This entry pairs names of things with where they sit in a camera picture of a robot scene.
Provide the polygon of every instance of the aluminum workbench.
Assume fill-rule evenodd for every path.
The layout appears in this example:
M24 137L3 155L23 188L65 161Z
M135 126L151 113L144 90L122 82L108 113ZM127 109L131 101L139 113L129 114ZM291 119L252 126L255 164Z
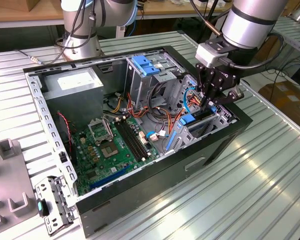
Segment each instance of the aluminum workbench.
M106 54L172 45L195 64L196 43L178 32L100 41ZM26 50L51 61L59 50ZM18 139L32 186L60 174L22 69L34 66L15 51L0 53L0 139ZM175 187L103 228L90 239L298 239L300 128L247 85L237 105L253 122L222 155ZM49 239L39 215L0 240ZM51 239L83 239L78 220Z
M273 30L284 37L284 41L300 52L300 23L290 17L279 17Z

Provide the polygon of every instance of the connector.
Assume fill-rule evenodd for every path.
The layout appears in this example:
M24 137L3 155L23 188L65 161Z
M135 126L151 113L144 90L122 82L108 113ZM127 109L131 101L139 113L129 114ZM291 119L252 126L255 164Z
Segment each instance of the connector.
M88 26L90 28L95 28L96 27L96 21L97 21L96 20L96 14L93 11L91 11L89 13Z

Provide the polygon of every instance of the white label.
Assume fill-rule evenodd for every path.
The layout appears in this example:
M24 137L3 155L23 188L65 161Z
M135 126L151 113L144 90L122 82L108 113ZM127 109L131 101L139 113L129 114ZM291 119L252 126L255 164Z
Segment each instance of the white label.
M280 89L282 92L285 92L285 91L288 91L289 89L286 87L286 86L284 86L284 85L278 85L278 86L276 86L278 89Z
M160 136L165 136L166 135L166 131L165 130L160 130L158 133Z
M297 98L295 95L289 95L287 96L292 102L299 102L299 98Z
M88 84L93 84L95 81L88 72L82 72L71 76L59 77L58 83L62 90L73 89Z
M158 64L155 64L153 65L155 68L162 68L162 64L158 63Z

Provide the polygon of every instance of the blue plastic clip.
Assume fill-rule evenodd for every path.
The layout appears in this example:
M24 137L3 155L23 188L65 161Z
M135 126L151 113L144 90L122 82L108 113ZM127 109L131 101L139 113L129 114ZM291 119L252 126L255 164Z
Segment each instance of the blue plastic clip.
M155 68L145 56L133 56L131 60L145 76L160 73L160 69Z
M187 115L184 115L180 118L179 122L182 124L182 125L186 125L188 123L191 123L193 122L194 120L196 120L191 114L187 114Z
M211 112L214 114L217 112L217 108L215 106L210 107Z

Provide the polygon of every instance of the red wire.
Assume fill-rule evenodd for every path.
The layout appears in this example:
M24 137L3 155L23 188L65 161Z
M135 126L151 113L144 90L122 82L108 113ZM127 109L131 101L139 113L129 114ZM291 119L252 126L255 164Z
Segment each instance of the red wire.
M63 118L65 125L66 125L66 129L68 130L68 139L69 139L69 146L70 146L70 153L71 153L71 135L70 135L70 128L68 125L68 121L65 118L65 116L63 116L60 112L57 112L57 114Z

